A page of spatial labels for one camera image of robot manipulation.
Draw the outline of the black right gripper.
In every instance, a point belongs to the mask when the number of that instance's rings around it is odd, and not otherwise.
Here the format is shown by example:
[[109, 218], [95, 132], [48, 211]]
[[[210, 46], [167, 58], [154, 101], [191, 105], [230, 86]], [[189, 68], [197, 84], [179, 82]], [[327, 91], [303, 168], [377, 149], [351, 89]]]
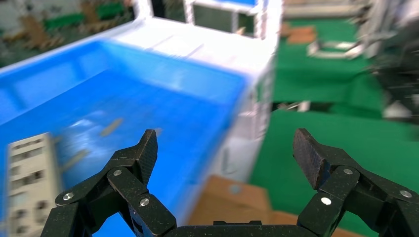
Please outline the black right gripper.
[[413, 20], [386, 39], [376, 60], [376, 78], [395, 101], [419, 107], [419, 21]]

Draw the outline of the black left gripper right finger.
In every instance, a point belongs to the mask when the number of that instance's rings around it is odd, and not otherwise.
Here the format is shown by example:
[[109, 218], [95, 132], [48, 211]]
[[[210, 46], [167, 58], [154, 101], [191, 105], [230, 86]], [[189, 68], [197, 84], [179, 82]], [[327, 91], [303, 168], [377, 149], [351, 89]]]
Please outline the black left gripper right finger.
[[345, 213], [381, 237], [419, 234], [419, 196], [358, 164], [343, 149], [320, 144], [307, 129], [293, 138], [293, 157], [316, 191], [297, 219], [317, 237], [330, 237]]

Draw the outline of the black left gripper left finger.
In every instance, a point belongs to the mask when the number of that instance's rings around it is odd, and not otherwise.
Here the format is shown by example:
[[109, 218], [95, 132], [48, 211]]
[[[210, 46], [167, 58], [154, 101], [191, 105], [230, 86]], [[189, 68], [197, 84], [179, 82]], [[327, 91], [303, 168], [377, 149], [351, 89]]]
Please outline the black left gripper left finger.
[[157, 160], [155, 130], [138, 144], [114, 152], [104, 168], [60, 193], [41, 236], [90, 237], [118, 213], [137, 237], [164, 237], [176, 228], [171, 212], [149, 192]]

